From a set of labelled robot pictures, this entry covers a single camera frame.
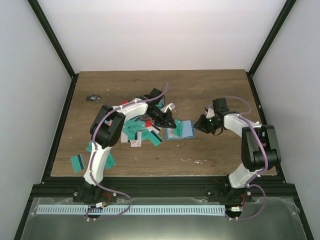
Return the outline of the teal VIP card front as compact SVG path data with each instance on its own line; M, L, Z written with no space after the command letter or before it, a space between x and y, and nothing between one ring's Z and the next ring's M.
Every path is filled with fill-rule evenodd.
M183 121L179 120L179 119L175 119L175 123L176 123L176 129L173 130L173 134L179 138L183 137Z

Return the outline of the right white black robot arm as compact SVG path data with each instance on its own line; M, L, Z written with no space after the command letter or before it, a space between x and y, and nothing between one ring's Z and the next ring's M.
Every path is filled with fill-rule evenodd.
M231 111L226 98L216 98L194 124L195 129L206 134L216 135L220 129L241 137L241 164L228 176L229 184L222 188L223 198L229 202L240 196L240 189L278 166L282 159L275 127L251 121L244 115Z

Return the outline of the blue leather card holder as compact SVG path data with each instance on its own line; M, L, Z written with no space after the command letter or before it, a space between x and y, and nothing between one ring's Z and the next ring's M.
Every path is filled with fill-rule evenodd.
M176 128L165 129L166 140L192 139L196 137L195 128L191 120L175 119Z

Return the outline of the teal striped card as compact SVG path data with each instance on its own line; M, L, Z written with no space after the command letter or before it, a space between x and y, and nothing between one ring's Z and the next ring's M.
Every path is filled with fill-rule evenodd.
M149 132L149 134L147 135L147 138L156 147L159 146L163 142L163 139L159 135L153 134L152 132Z

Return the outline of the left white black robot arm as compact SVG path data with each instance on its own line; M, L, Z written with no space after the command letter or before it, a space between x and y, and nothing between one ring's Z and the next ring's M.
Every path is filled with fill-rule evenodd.
M177 127L172 116L171 104L163 108L157 105L165 96L168 85L163 90L154 88L149 94L135 97L133 100L117 106L103 105L90 127L91 154L88 167L83 176L83 195L91 202L97 202L102 196L99 184L104 178L104 169L112 147L119 141L125 123L139 116L148 116L154 125L160 128Z

